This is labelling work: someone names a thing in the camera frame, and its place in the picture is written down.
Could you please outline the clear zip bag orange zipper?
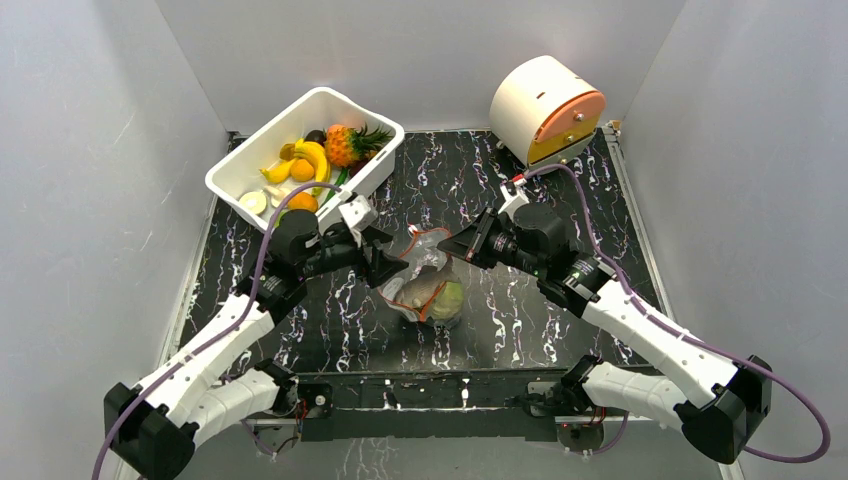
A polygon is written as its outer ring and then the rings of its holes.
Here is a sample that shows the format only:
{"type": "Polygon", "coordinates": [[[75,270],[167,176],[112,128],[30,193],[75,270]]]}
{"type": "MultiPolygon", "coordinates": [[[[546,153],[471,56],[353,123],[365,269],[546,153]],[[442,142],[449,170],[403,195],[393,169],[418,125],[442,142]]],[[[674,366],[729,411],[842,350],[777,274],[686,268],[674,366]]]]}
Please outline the clear zip bag orange zipper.
{"type": "Polygon", "coordinates": [[[451,329],[460,320],[464,286],[453,268],[453,257],[438,249],[450,237],[443,228],[424,230],[410,225],[411,242],[400,254],[408,267],[378,289],[389,308],[410,323],[451,329]]]}

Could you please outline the light green toy cabbage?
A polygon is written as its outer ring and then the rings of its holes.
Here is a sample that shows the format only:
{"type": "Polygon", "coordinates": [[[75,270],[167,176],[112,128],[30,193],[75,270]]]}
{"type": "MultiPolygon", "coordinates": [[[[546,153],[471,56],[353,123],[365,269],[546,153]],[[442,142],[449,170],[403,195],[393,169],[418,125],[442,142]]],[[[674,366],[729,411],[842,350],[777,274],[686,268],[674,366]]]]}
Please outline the light green toy cabbage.
{"type": "Polygon", "coordinates": [[[445,282],[427,304],[426,318],[444,324],[457,320],[464,305],[464,297],[464,287],[461,283],[445,282]]]}

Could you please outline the grey toy fish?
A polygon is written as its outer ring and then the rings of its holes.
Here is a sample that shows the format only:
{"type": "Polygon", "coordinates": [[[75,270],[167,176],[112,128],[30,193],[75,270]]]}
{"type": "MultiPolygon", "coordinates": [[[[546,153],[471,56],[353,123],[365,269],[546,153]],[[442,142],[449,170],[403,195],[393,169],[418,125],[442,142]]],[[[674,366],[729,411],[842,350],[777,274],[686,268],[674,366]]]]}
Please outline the grey toy fish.
{"type": "Polygon", "coordinates": [[[459,282],[448,265],[441,269],[432,265],[423,266],[414,279],[400,288],[394,297],[394,302],[413,309],[421,309],[447,281],[459,282]]]}

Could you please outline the small orange toy tangerine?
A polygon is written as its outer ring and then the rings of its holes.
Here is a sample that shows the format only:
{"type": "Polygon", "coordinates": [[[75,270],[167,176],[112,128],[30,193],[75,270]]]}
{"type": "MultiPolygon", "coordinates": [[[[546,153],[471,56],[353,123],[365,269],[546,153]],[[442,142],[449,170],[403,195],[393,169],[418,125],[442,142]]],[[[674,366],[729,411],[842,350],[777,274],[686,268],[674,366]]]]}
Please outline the small orange toy tangerine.
{"type": "Polygon", "coordinates": [[[291,164],[290,177],[297,182],[308,182],[313,180],[316,174],[315,168],[310,162],[303,158],[296,158],[291,164]]]}

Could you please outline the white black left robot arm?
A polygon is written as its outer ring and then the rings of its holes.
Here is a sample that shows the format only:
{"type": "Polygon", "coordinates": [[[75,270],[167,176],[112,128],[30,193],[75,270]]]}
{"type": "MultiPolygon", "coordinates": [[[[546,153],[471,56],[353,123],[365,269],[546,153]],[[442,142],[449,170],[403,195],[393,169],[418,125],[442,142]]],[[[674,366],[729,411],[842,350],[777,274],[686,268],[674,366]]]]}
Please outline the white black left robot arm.
{"type": "Polygon", "coordinates": [[[266,232],[253,273],[206,327],[136,385],[118,383],[106,394],[108,448],[145,479],[174,479],[197,447],[230,425],[259,412],[297,412],[297,376],[271,360],[233,380],[222,376],[304,300],[307,280],[349,268],[376,288],[408,267],[382,250],[392,237],[371,226],[368,213],[353,207],[325,231],[309,211],[285,213],[266,232]]]}

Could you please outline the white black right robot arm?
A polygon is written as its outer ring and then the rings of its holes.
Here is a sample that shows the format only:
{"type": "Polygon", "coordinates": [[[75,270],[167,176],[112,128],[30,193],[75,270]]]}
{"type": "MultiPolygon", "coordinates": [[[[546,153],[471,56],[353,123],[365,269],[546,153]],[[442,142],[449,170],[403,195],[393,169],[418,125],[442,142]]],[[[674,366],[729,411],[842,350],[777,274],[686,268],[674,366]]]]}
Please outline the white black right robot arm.
{"type": "Polygon", "coordinates": [[[610,333],[659,372],[648,376],[584,359],[562,379],[571,411],[626,410],[681,431],[715,462],[734,463],[768,414],[768,365],[756,356],[733,361],[695,345],[627,293],[608,262],[574,249],[567,233],[567,224],[545,204],[524,205],[511,215],[488,208],[437,247],[481,269],[503,264],[534,276],[549,302],[610,333]]]}

